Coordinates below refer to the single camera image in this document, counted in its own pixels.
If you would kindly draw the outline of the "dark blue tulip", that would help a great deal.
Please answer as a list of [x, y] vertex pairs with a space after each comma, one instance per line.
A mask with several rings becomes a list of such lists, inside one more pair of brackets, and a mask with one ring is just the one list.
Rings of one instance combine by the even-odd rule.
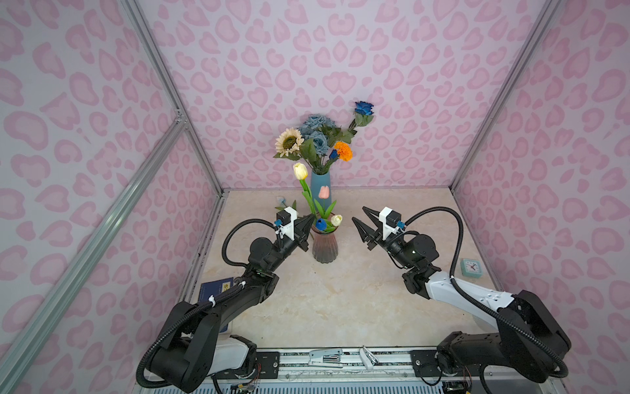
[[330, 162], [336, 162], [336, 160], [338, 160], [340, 157], [338, 151], [336, 149], [333, 149], [333, 151], [331, 151], [331, 154], [329, 156], [329, 161]]
[[315, 229], [320, 233], [331, 233], [336, 230], [336, 227], [330, 221], [319, 218], [315, 223]]

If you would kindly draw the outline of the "red glass vase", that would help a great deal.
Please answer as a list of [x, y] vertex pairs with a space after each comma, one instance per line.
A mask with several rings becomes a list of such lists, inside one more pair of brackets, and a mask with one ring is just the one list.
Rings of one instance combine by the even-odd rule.
[[331, 231], [322, 231], [316, 225], [312, 226], [313, 245], [311, 251], [315, 260], [321, 264], [332, 263], [339, 254], [335, 232], [336, 228]]

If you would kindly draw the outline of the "white tulip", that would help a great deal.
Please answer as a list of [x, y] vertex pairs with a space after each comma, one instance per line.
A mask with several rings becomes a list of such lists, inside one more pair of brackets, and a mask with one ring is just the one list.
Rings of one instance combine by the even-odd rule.
[[336, 215], [332, 215], [328, 220], [328, 226], [329, 228], [339, 228], [339, 226], [341, 226], [341, 223], [343, 221], [343, 217], [340, 214], [336, 214]]

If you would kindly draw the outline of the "teal ceramic vase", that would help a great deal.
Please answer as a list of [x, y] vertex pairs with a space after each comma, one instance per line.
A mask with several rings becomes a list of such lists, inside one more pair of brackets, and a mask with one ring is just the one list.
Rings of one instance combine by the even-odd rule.
[[324, 209], [328, 209], [332, 204], [330, 174], [326, 173], [320, 175], [313, 173], [310, 178], [310, 188], [313, 192], [313, 198], [320, 203]]

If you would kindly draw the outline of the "yellow tulip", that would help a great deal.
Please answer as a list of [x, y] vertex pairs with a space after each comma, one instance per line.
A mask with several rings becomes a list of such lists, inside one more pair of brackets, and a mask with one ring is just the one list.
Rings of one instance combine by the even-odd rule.
[[315, 205], [315, 203], [313, 201], [313, 195], [312, 195], [311, 189], [310, 189], [310, 187], [309, 187], [309, 185], [307, 183], [307, 178], [308, 178], [308, 169], [307, 169], [307, 167], [304, 164], [302, 164], [302, 163], [296, 163], [293, 166], [293, 170], [294, 170], [295, 178], [300, 182], [300, 185], [301, 185], [301, 187], [303, 189], [302, 195], [303, 195], [303, 197], [305, 198], [305, 200], [306, 200], [306, 202], [308, 204], [308, 207], [309, 207], [309, 209], [311, 211], [311, 214], [312, 215], [317, 215], [318, 210], [317, 210], [316, 205]]

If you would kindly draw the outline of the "orange carnation stem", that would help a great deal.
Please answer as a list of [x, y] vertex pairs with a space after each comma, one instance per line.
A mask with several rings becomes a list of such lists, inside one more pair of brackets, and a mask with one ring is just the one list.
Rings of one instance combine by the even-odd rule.
[[[353, 153], [350, 145], [347, 144], [346, 142], [343, 142], [343, 141], [336, 142], [336, 144], [333, 146], [333, 149], [336, 149], [338, 151], [339, 155], [340, 155], [339, 159], [336, 160], [336, 162], [339, 161], [339, 160], [341, 160], [343, 162], [349, 162], [354, 157], [354, 153]], [[328, 165], [328, 167], [331, 167], [331, 165], [334, 164], [334, 163], [330, 162], [328, 160], [327, 165]]]

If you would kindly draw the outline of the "cream sunflower stem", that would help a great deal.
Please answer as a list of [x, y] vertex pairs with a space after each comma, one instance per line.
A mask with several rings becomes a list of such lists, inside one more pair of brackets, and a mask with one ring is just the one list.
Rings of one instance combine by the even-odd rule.
[[304, 138], [295, 128], [287, 128], [277, 137], [274, 159], [288, 159], [293, 162], [303, 160], [312, 169], [321, 164], [313, 138]]

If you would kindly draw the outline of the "dusty blue rose bouquet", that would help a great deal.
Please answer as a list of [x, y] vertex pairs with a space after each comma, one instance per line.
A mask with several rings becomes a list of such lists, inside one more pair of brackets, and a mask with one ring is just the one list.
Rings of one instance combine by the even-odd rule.
[[312, 115], [299, 127], [299, 131], [304, 138], [313, 138], [321, 160], [318, 168], [311, 168], [314, 173], [323, 175], [330, 171], [333, 164], [331, 167], [327, 165], [329, 155], [336, 142], [341, 141], [342, 131], [346, 129], [337, 126], [331, 118], [324, 115]]

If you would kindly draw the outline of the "blue rose stem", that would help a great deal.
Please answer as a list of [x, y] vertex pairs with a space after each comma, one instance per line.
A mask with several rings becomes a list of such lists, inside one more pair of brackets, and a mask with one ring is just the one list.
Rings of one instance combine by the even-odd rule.
[[357, 135], [358, 129], [368, 126], [374, 119], [374, 105], [365, 101], [355, 102], [354, 119], [345, 131], [342, 131], [341, 142], [350, 144]]

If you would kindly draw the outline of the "cream pink tulip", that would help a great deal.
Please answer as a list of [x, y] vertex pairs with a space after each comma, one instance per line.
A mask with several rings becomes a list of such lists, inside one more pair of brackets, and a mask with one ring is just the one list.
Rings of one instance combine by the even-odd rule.
[[316, 206], [320, 218], [329, 219], [336, 206], [336, 201], [331, 199], [331, 189], [329, 186], [321, 186], [316, 199]]

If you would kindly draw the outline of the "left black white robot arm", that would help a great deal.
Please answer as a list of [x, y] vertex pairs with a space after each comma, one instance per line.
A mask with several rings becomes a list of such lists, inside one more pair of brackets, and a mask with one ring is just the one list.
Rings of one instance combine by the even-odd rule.
[[196, 390], [206, 377], [216, 374], [214, 364], [219, 347], [219, 333], [247, 309], [263, 303], [274, 292], [279, 277], [275, 273], [296, 250], [308, 249], [308, 237], [316, 217], [299, 217], [292, 208], [277, 213], [271, 223], [261, 218], [246, 219], [228, 232], [221, 246], [226, 264], [236, 267], [227, 250], [233, 236], [248, 225], [271, 228], [275, 240], [256, 238], [249, 247], [249, 258], [240, 266], [243, 275], [226, 292], [204, 302], [176, 304], [156, 340], [141, 357], [136, 382], [143, 388], [174, 386], [182, 392]]

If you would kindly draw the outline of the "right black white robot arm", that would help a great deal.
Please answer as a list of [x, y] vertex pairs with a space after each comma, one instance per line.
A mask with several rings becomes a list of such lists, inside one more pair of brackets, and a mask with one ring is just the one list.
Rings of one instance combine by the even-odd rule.
[[[508, 367], [535, 383], [569, 375], [564, 358], [572, 347], [571, 341], [538, 295], [529, 291], [500, 292], [456, 278], [464, 221], [455, 210], [431, 207], [407, 221], [402, 221], [400, 213], [391, 208], [377, 212], [365, 207], [363, 211], [369, 223], [352, 219], [362, 243], [370, 250], [377, 246], [384, 249], [395, 266], [403, 270], [403, 282], [409, 293], [454, 306], [493, 329], [487, 334], [461, 331], [449, 334], [437, 346], [435, 354], [437, 367], [443, 374], [452, 375], [476, 365], [479, 369]], [[430, 213], [449, 213], [458, 226], [454, 256], [446, 271], [433, 264], [439, 256], [435, 241], [409, 228]]]

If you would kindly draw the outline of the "small teal clock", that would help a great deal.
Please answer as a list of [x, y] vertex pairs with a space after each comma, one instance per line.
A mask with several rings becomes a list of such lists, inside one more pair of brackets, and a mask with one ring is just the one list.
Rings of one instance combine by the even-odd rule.
[[483, 276], [482, 263], [475, 259], [461, 259], [460, 269], [464, 277], [481, 278]]

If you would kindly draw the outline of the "blue book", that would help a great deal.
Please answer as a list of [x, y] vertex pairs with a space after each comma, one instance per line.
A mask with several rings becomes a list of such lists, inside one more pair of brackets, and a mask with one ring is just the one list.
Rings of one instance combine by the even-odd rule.
[[204, 282], [199, 289], [198, 303], [208, 304], [217, 301], [223, 292], [228, 292], [234, 286], [234, 277], [227, 277], [211, 282]]

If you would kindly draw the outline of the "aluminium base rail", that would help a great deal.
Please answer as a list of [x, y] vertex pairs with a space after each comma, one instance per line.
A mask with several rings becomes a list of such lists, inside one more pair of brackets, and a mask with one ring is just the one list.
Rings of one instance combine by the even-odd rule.
[[357, 347], [333, 352], [327, 363], [308, 348], [269, 348], [259, 351], [256, 370], [238, 379], [221, 373], [206, 378], [198, 393], [565, 393], [564, 383], [550, 378], [533, 383], [513, 369], [473, 365], [443, 375], [431, 347], [369, 347], [375, 360], [368, 366]]

